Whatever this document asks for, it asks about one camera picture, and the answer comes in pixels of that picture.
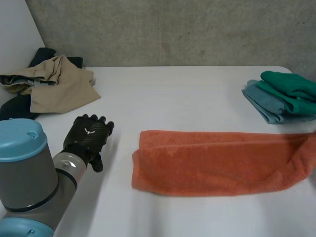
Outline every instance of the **orange towel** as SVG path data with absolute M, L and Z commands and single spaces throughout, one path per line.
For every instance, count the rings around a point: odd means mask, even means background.
M 316 166 L 316 134 L 145 131 L 132 187 L 172 196 L 287 189 Z

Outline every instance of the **gray wall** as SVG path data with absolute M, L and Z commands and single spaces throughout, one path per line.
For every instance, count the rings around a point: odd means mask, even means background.
M 86 66 L 275 65 L 316 79 L 316 0 L 27 0 Z

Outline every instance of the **green towel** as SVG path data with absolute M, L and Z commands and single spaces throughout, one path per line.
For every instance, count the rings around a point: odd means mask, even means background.
M 266 71 L 261 79 L 283 94 L 316 102 L 316 83 L 300 75 Z
M 287 102 L 284 104 L 285 108 L 291 114 L 295 114 L 295 115 L 315 115 L 316 114 L 316 103 L 312 101 L 303 99 L 301 97 L 297 97 L 297 99 L 291 98 L 277 91 L 271 85 L 269 85 L 268 83 L 262 80 L 257 83 L 257 86 L 285 100 Z

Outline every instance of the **logo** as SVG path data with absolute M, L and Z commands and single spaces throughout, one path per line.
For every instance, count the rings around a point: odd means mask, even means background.
M 86 128 L 85 128 L 84 130 L 85 130 L 85 132 L 86 132 L 88 135 L 91 134 L 91 133 L 95 133 L 95 131 L 90 132 L 90 131 L 88 131 Z

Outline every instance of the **teal towel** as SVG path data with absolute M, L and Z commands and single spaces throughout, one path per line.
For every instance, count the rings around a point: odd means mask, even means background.
M 257 86 L 257 80 L 250 80 L 245 87 L 245 93 L 254 101 L 256 101 L 263 109 L 281 115 L 286 112 L 286 107 L 283 99 L 261 89 Z
M 316 119 L 316 115 L 289 115 L 285 108 L 287 102 L 261 89 L 258 87 L 257 83 L 258 81 L 255 80 L 248 81 L 247 86 L 242 90 L 242 93 L 267 123 L 278 124 Z
M 274 87 L 272 87 L 270 84 L 259 81 L 257 85 L 267 91 L 270 92 L 273 95 L 276 95 L 280 98 L 282 98 L 285 103 L 285 108 L 290 114 L 294 115 L 315 115 L 316 114 L 316 103 L 303 99 L 301 97 L 298 97 L 297 99 L 291 98 L 288 95 L 284 95 L 283 93 L 277 91 Z
M 261 79 L 285 95 L 316 101 L 316 83 L 292 73 L 261 73 Z

